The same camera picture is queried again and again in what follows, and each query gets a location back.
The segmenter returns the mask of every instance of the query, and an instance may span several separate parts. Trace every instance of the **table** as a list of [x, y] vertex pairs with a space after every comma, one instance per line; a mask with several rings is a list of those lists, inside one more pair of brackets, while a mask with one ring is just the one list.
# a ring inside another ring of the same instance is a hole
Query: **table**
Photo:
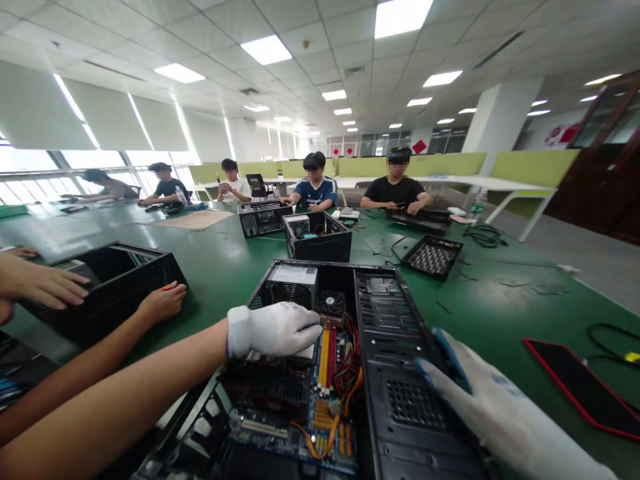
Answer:
[[[227, 208], [219, 204], [216, 207]], [[189, 294], [182, 312], [152, 330], [129, 362], [196, 333], [223, 318], [230, 308], [245, 304], [272, 260], [289, 257], [282, 232], [245, 239], [236, 216], [204, 231], [191, 232], [140, 224], [139, 219], [148, 218], [150, 214], [137, 208], [116, 205], [104, 211], [75, 214], [74, 218], [24, 215], [0, 221], [2, 242], [18, 243], [18, 238], [22, 238], [43, 248], [59, 236], [59, 251], [51, 250], [47, 254], [48, 261], [62, 258], [79, 243], [100, 245], [118, 236], [123, 241], [153, 244], [173, 252], [189, 282]], [[367, 243], [382, 242], [390, 246], [406, 237], [395, 248], [402, 255], [421, 237], [420, 233], [406, 227], [389, 224], [382, 212], [366, 212], [376, 218], [361, 217], [361, 231], [354, 232], [352, 237], [352, 263], [383, 265], [385, 261], [396, 262], [392, 257], [374, 255]], [[51, 238], [38, 237], [25, 230], [36, 221], [46, 222]], [[72, 237], [70, 225], [76, 225], [76, 237]], [[96, 225], [115, 226], [96, 231]], [[634, 460], [638, 444], [588, 425], [522, 343], [524, 337], [558, 342], [586, 357], [599, 352], [587, 338], [588, 325], [606, 321], [638, 331], [638, 317], [558, 271], [554, 264], [536, 256], [515, 239], [507, 236], [507, 247], [483, 249], [462, 237], [463, 230], [462, 225], [452, 225], [447, 233], [447, 238], [462, 240], [465, 244], [462, 250], [465, 263], [456, 264], [446, 283], [401, 268], [426, 323], [446, 329], [502, 370], [594, 458], [606, 463], [622, 478], [640, 478], [640, 464]], [[478, 280], [464, 280], [465, 275]], [[504, 284], [508, 281], [524, 285], [510, 287]], [[569, 293], [540, 295], [532, 288], [548, 283], [562, 285]], [[437, 302], [446, 306], [451, 314]], [[26, 312], [18, 314], [6, 329], [19, 330], [18, 333], [31, 342], [43, 338], [37, 328], [43, 330], [40, 324], [18, 328], [18, 322], [27, 320], [26, 315]], [[620, 351], [634, 348], [616, 337], [605, 338], [605, 341]], [[640, 403], [640, 385], [634, 372], [608, 365], [598, 365], [596, 372], [616, 392]], [[519, 478], [512, 472], [505, 474], [508, 479]]]
[[[480, 175], [434, 175], [431, 177], [412, 177], [414, 180], [418, 180], [420, 183], [438, 183], [442, 185], [468, 185], [470, 187], [485, 188], [493, 191], [509, 191], [511, 192], [504, 200], [496, 207], [489, 218], [486, 220], [487, 224], [490, 224], [497, 216], [505, 209], [509, 202], [516, 198], [540, 198], [542, 202], [534, 212], [533, 216], [529, 220], [525, 229], [522, 231], [518, 240], [524, 242], [533, 226], [538, 222], [538, 219], [544, 212], [545, 208], [553, 198], [557, 189], [549, 187], [541, 187], [539, 185], [530, 185], [528, 183], [514, 182], [511, 180], [503, 180], [493, 177], [482, 177]], [[336, 177], [336, 182], [340, 188], [357, 188], [362, 183], [371, 183], [375, 180], [375, 177]], [[462, 208], [469, 203], [469, 200], [473, 194], [474, 188], [470, 188], [465, 198]]]

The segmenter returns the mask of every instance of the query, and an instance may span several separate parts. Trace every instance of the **water bottle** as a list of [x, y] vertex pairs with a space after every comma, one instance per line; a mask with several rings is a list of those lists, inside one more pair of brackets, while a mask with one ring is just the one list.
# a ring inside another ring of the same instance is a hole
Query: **water bottle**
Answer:
[[478, 220], [482, 211], [485, 209], [485, 203], [487, 202], [487, 189], [482, 188], [475, 194], [473, 203], [471, 204], [471, 210], [467, 215], [469, 220]]

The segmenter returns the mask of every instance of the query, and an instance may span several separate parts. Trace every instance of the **red diamond sign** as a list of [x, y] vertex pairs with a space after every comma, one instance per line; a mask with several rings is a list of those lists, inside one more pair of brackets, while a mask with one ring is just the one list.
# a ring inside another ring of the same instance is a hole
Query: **red diamond sign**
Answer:
[[422, 140], [418, 140], [418, 143], [413, 146], [413, 151], [416, 152], [417, 155], [420, 155], [420, 152], [424, 151], [426, 148], [426, 144]]

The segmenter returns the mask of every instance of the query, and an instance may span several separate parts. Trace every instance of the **ceiling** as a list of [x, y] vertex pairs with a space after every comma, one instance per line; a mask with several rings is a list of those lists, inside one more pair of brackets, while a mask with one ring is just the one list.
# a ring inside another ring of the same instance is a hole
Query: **ceiling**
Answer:
[[[471, 115], [458, 111], [476, 106], [483, 90], [539, 76], [544, 108], [562, 113], [596, 94], [585, 82], [640, 68], [640, 0], [434, 0], [421, 30], [374, 40], [377, 3], [0, 0], [0, 59], [159, 101], [174, 95], [183, 106], [228, 118], [288, 116], [327, 135], [346, 133], [346, 120], [360, 132], [391, 123], [428, 127], [447, 117], [468, 125]], [[263, 67], [239, 46], [274, 33], [292, 59]], [[173, 62], [206, 80], [182, 84], [153, 71]], [[354, 67], [364, 73], [347, 76]], [[464, 72], [452, 84], [422, 88], [430, 75], [454, 70]], [[249, 87], [259, 94], [239, 92]], [[346, 99], [321, 96], [340, 89]], [[433, 100], [406, 106], [422, 97]], [[251, 102], [270, 110], [243, 108]], [[333, 114], [347, 107], [352, 115]]]

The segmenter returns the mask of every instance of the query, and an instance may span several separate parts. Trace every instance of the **white glove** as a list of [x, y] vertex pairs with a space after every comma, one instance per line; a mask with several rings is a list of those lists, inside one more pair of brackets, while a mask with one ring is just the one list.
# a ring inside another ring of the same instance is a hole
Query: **white glove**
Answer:
[[498, 369], [444, 330], [434, 334], [471, 394], [424, 359], [418, 370], [496, 457], [532, 480], [616, 479]]
[[322, 333], [320, 316], [293, 302], [280, 302], [258, 310], [235, 307], [227, 314], [227, 354], [244, 357], [250, 350], [271, 357], [286, 357], [304, 350]]

